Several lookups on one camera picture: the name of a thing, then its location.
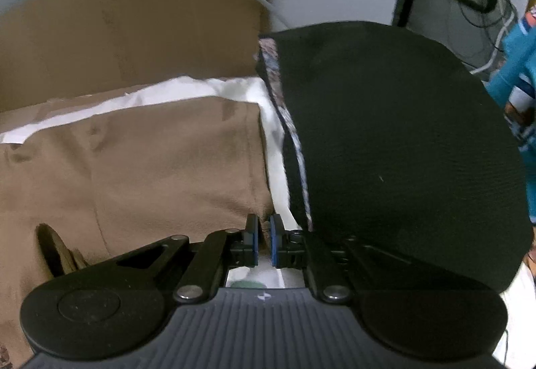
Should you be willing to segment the black garment right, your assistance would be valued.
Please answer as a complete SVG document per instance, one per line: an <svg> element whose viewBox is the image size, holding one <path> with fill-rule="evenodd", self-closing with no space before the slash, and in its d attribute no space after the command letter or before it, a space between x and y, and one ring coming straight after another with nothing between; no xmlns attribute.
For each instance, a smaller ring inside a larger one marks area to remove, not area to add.
<svg viewBox="0 0 536 369"><path fill-rule="evenodd" d="M448 49L362 21L258 43L299 227L509 287L532 240L522 158L500 109Z"/></svg>

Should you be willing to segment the brown cardboard sheet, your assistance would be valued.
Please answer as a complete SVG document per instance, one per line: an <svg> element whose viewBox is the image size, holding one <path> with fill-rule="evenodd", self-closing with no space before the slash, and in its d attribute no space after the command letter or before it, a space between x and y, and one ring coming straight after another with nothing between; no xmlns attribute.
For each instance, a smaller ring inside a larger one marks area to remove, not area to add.
<svg viewBox="0 0 536 369"><path fill-rule="evenodd" d="M27 0L1 18L1 108L248 76L260 31L255 0Z"/></svg>

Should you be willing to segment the blue patterned cloth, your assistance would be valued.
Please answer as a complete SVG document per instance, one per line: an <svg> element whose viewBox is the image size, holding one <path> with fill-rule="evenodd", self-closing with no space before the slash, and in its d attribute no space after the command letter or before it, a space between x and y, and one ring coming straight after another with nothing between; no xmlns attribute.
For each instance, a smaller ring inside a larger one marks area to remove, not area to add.
<svg viewBox="0 0 536 369"><path fill-rule="evenodd" d="M503 109L525 168L531 222L535 222L535 9L503 41L505 63L485 88Z"/></svg>

